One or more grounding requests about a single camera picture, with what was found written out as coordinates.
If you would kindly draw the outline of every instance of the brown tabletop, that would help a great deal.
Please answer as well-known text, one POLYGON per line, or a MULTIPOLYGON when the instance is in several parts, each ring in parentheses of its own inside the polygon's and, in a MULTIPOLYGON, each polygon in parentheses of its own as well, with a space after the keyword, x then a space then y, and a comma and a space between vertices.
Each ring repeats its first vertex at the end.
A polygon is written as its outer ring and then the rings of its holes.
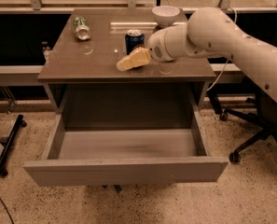
MULTIPOLYGON (((177 23, 187 18, 182 12, 177 23)), ((129 71, 117 70, 116 64, 126 55, 125 34, 139 29, 145 42, 158 29, 151 8, 77 9, 66 23, 48 63, 38 79, 46 83, 74 82, 161 82, 211 81, 215 74, 206 59, 180 58, 173 61, 169 75, 159 70, 159 63, 129 71), (91 39, 79 41, 73 32, 73 20, 83 16, 89 23, 91 39)))

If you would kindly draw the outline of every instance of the can lid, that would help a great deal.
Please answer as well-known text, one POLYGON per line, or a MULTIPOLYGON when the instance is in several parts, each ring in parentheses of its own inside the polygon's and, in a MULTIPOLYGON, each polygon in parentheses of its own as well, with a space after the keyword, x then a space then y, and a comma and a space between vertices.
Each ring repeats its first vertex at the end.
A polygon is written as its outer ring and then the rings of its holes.
POLYGON ((139 36, 142 32, 140 30, 128 30, 127 35, 130 36, 139 36))
POLYGON ((83 41, 90 39, 90 28, 84 25, 78 26, 76 28, 76 37, 83 41))

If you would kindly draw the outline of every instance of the blue can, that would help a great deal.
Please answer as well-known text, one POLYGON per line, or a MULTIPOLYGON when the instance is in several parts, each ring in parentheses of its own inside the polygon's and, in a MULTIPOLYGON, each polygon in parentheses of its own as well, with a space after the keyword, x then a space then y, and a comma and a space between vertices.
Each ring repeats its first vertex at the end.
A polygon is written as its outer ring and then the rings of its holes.
POLYGON ((140 30, 129 30, 125 36, 126 50, 129 55, 135 48, 145 44, 145 36, 140 30))

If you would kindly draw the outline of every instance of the green can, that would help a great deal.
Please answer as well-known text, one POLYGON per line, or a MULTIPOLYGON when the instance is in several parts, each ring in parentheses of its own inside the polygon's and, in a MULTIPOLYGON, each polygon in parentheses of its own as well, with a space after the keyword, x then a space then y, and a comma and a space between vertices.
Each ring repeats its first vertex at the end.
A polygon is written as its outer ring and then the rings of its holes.
POLYGON ((89 23, 83 17, 75 17, 74 22, 74 32, 76 38, 85 41, 90 39, 90 28, 89 23))

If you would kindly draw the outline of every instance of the yellow object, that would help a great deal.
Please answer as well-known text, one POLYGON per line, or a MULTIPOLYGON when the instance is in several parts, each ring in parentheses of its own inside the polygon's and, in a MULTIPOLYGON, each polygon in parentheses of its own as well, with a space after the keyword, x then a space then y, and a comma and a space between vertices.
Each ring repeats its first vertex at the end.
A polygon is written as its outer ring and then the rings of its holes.
POLYGON ((132 51, 128 56, 125 56, 117 63, 117 68, 119 71, 126 71, 133 69, 135 67, 143 66, 149 64, 150 54, 148 49, 137 48, 132 51))

